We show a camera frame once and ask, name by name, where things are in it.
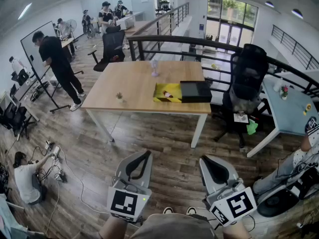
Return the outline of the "white cabinet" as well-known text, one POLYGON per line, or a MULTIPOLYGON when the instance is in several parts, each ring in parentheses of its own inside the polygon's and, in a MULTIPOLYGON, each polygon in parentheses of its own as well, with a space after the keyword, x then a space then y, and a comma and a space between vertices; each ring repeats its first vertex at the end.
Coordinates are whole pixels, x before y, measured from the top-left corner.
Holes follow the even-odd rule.
POLYGON ((120 26, 121 30, 127 30, 135 26, 137 21, 142 21, 144 19, 144 12, 133 12, 133 14, 127 14, 125 17, 118 19, 116 25, 120 26))

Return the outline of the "stair railing wooden handrail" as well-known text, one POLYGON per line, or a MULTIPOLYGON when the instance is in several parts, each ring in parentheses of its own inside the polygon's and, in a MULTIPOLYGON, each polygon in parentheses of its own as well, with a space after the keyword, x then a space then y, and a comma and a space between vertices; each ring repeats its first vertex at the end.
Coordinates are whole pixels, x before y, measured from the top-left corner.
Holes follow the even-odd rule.
POLYGON ((189 2, 174 8, 147 23, 141 29, 141 35, 172 35, 173 31, 186 20, 189 14, 189 2))

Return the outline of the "black curved metal railing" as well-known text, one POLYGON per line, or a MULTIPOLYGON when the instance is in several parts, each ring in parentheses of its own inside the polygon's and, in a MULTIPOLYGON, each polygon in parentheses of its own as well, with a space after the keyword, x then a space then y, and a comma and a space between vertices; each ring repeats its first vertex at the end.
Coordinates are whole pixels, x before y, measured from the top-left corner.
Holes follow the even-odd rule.
MULTIPOLYGON (((242 51, 242 48, 219 43, 215 41, 209 41, 204 39, 197 39, 192 37, 182 37, 182 36, 170 36, 170 35, 132 35, 127 38, 128 42, 132 44, 133 42, 137 43, 139 56, 134 55, 134 51, 131 49, 131 56, 132 60, 136 60, 139 58, 141 61, 145 60, 145 54, 151 53, 151 54, 169 54, 169 55, 182 55, 181 52, 176 51, 162 51, 162 50, 145 50, 143 48, 143 42, 169 42, 169 43, 181 43, 181 44, 191 44, 191 45, 203 45, 207 47, 214 47, 214 48, 220 48, 224 49, 226 51, 234 51, 236 53, 240 53, 242 51)), ((308 95, 310 98, 319 98, 319 82, 315 81, 311 77, 307 76, 305 73, 295 69, 294 67, 284 64, 274 58, 267 57, 267 63, 274 65, 278 68, 284 69, 289 73, 292 73, 293 75, 297 76, 298 78, 306 81, 308 84, 304 87, 300 84, 298 84, 295 81, 289 80, 286 77, 282 77, 284 81, 300 88, 302 90, 302 93, 308 95)))

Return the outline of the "large glass window door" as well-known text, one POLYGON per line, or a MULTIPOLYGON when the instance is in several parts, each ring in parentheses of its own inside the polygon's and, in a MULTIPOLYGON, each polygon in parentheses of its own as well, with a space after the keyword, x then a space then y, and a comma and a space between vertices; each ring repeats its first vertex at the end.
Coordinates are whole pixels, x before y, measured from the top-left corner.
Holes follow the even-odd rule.
POLYGON ((208 0, 206 39, 243 47, 252 42, 258 7, 238 0, 208 0))

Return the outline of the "white paper sheet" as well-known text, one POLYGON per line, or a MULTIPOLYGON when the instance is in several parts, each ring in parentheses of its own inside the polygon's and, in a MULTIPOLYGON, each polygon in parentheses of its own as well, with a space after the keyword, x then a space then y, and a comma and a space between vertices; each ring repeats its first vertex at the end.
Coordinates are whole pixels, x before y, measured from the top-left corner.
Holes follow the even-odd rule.
POLYGON ((245 113, 234 113, 234 122, 249 124, 249 116, 245 113))

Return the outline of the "black box lid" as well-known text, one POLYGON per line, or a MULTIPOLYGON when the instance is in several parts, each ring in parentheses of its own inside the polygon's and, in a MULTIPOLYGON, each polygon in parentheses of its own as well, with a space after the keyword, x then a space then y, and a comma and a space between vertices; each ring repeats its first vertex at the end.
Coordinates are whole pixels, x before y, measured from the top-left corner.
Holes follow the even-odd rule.
POLYGON ((180 81, 182 103, 210 103, 212 94, 206 81, 180 81))

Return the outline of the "yellow box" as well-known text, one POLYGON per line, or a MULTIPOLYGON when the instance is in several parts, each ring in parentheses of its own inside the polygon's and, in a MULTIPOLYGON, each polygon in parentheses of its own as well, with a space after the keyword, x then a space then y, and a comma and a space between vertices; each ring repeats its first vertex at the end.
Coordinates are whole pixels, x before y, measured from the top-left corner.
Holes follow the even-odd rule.
POLYGON ((169 83, 159 84, 156 83, 153 94, 154 102, 169 102, 169 103, 182 103, 182 93, 180 84, 169 83), (166 98, 163 94, 164 91, 173 95, 173 98, 166 98))

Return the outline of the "green cloth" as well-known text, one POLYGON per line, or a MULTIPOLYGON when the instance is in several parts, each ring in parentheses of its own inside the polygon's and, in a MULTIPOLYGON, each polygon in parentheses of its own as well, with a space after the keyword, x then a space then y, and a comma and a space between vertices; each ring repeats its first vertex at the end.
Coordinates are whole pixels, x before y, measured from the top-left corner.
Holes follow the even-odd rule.
POLYGON ((249 123, 246 124, 246 128, 247 128, 247 134, 248 135, 253 135, 256 133, 256 130, 258 128, 258 123, 254 122, 253 120, 249 120, 249 123))

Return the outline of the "person's right forearm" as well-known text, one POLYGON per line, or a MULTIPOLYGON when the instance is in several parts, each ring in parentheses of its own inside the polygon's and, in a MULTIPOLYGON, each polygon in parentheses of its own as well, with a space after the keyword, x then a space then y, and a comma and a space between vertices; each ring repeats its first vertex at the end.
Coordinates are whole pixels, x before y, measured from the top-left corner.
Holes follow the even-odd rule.
POLYGON ((252 239, 242 221, 223 227, 223 239, 252 239))

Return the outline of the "standing floor fan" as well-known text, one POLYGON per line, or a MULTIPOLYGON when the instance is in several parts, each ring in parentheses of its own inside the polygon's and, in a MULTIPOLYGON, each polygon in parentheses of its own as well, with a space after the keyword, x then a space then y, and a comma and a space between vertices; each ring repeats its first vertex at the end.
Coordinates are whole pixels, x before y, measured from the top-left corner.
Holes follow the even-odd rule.
POLYGON ((76 29, 76 27, 77 27, 76 21, 73 20, 73 19, 69 19, 69 20, 66 21, 66 23, 70 25, 71 36, 72 36, 73 39, 74 39, 73 42, 76 42, 75 37, 74 37, 74 31, 75 31, 75 29, 76 29))

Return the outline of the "black mesh office chair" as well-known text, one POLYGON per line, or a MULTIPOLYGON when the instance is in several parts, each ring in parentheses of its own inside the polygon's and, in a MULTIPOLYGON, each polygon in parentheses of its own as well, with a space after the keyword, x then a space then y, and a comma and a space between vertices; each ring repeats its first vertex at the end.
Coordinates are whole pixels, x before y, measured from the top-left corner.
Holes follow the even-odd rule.
POLYGON ((115 27, 115 30, 112 30, 109 33, 103 35, 103 58, 98 61, 94 50, 88 54, 92 55, 96 65, 93 70, 96 72, 103 72, 108 64, 124 62, 125 54, 123 52, 123 42, 125 38, 125 31, 120 30, 119 26, 115 27))

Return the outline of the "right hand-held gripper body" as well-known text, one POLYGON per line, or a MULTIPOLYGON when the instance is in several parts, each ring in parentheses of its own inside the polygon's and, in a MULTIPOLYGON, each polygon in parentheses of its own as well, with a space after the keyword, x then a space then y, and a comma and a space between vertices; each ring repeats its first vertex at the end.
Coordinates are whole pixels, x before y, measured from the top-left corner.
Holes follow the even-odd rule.
POLYGON ((257 210, 252 189, 241 178, 206 197, 209 212, 226 227, 257 210))

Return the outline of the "black straight metal railing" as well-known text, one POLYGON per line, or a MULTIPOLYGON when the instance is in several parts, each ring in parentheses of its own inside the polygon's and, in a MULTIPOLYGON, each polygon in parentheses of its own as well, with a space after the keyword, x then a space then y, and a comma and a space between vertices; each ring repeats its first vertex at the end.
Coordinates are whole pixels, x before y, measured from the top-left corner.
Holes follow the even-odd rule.
POLYGON ((319 62, 295 39, 273 25, 272 36, 294 56, 306 70, 319 69, 319 62))

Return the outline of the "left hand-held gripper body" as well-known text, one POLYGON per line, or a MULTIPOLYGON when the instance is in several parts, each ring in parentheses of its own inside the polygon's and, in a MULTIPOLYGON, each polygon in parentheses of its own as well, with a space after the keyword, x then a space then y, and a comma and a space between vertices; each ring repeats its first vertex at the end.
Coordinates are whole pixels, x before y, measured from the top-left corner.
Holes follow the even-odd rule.
POLYGON ((128 223, 141 223, 151 194, 149 188, 113 177, 108 189, 107 212, 128 223))

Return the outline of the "black swivel office chair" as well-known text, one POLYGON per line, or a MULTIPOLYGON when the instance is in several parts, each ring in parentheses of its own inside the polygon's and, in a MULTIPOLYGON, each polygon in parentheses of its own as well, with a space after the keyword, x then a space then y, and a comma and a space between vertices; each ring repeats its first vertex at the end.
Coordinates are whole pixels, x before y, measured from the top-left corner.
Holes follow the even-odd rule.
POLYGON ((22 136, 29 139, 28 127, 32 124, 37 125, 36 119, 26 107, 15 105, 13 102, 10 102, 4 110, 0 107, 0 125, 12 130, 17 141, 22 136))

